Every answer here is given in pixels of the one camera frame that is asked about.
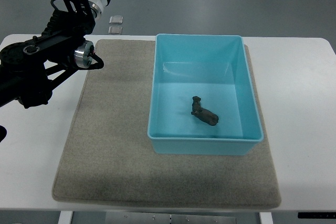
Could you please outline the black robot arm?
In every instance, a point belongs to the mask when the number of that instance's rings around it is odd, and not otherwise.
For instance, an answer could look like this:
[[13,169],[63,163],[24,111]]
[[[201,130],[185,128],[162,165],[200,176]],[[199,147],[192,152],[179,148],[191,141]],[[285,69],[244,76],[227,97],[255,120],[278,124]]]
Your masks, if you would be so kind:
[[94,16],[88,0],[63,0],[42,34],[1,50],[1,106],[17,100],[24,108],[46,105],[53,89],[78,70],[104,66],[84,36],[92,33]]

